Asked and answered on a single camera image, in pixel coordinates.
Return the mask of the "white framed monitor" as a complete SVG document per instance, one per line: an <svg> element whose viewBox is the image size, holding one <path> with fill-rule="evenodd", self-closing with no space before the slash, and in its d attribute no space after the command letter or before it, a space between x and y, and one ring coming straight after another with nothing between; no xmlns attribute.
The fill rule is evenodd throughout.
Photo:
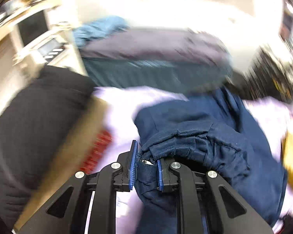
<svg viewBox="0 0 293 234"><path fill-rule="evenodd" d="M49 31L44 10L25 16L11 28L10 37L17 52Z"/></svg>

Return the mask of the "white appliance with display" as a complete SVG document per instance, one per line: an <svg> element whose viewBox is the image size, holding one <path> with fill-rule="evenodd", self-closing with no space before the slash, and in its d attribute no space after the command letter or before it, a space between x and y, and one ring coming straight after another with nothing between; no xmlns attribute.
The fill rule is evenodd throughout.
<svg viewBox="0 0 293 234"><path fill-rule="evenodd" d="M50 65L73 68L78 64L76 47L70 32L45 32L22 47L13 57L13 64Z"/></svg>

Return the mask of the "navy blue padded jacket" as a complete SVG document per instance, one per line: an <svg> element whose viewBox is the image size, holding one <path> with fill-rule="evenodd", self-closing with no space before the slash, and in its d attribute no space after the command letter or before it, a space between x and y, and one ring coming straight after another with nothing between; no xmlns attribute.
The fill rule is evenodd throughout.
<svg viewBox="0 0 293 234"><path fill-rule="evenodd" d="M135 189L144 204L137 233L176 233L176 198L158 190L158 161L177 157L216 171L271 226L280 216L286 170L242 100L226 88L140 110Z"/></svg>

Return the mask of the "red floral folded cloth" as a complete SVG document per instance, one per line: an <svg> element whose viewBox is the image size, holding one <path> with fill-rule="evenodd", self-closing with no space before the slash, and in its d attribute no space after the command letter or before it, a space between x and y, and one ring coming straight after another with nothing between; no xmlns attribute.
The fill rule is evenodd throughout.
<svg viewBox="0 0 293 234"><path fill-rule="evenodd" d="M112 142L112 135L108 130L101 130L98 134L94 142L92 143L90 150L88 151L88 155L85 160L81 164L79 171L89 175L92 174L95 167L102 159L105 150Z"/></svg>

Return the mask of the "purple floral bed sheet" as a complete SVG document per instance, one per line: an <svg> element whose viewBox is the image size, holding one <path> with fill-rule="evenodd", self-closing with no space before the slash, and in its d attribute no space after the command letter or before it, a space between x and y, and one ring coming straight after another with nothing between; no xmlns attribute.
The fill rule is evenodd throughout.
<svg viewBox="0 0 293 234"><path fill-rule="evenodd" d="M120 153L127 151L131 141L134 139L140 142L138 129L134 123L140 110L173 100L186 101L190 96L150 87L127 89L99 87L94 94L108 104L105 125L110 130L113 138L112 144L107 148L104 157L97 165L98 169L116 160ZM271 97L255 101L242 100L242 102L265 134L273 158L282 164L280 161L281 140L287 130L293 132L293 109ZM187 166L203 172L209 171L204 167ZM143 208L144 204L136 193L129 201L128 212L117 220L117 233L137 233L136 229L140 222ZM289 186L287 179L280 216L271 227L274 232L285 230L287 233L293 233L293 189Z"/></svg>

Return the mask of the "light blue crumpled cloth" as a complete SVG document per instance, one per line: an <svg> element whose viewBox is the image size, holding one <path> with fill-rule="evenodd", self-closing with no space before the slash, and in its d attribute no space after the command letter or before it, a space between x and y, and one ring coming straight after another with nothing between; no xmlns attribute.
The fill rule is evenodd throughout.
<svg viewBox="0 0 293 234"><path fill-rule="evenodd" d="M73 37L78 48L85 46L89 41L104 39L116 32L122 32L130 28L123 18L108 16L92 22L85 23L73 30Z"/></svg>

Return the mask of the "grey blanket on bed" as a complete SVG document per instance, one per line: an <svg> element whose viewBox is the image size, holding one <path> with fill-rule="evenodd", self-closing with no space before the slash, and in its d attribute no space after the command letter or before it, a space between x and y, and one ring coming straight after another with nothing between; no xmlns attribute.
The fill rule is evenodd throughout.
<svg viewBox="0 0 293 234"><path fill-rule="evenodd" d="M82 57L220 64L230 53L218 38L191 30L131 28L80 48Z"/></svg>

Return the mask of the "black quilted folded garment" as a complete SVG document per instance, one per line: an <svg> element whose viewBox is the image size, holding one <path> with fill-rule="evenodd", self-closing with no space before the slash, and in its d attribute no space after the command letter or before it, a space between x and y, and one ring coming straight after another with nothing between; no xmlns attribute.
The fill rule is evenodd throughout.
<svg viewBox="0 0 293 234"><path fill-rule="evenodd" d="M45 66L0 116L0 222L12 229L94 90L89 77Z"/></svg>

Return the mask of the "tan folded garment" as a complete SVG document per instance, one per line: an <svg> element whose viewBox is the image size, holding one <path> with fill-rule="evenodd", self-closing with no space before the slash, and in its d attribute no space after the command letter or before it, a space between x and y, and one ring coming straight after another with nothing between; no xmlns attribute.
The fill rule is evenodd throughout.
<svg viewBox="0 0 293 234"><path fill-rule="evenodd" d="M57 150L40 186L32 194L13 231L19 233L30 217L79 170L103 128L106 110L107 102L97 97L90 98L86 110L82 112Z"/></svg>

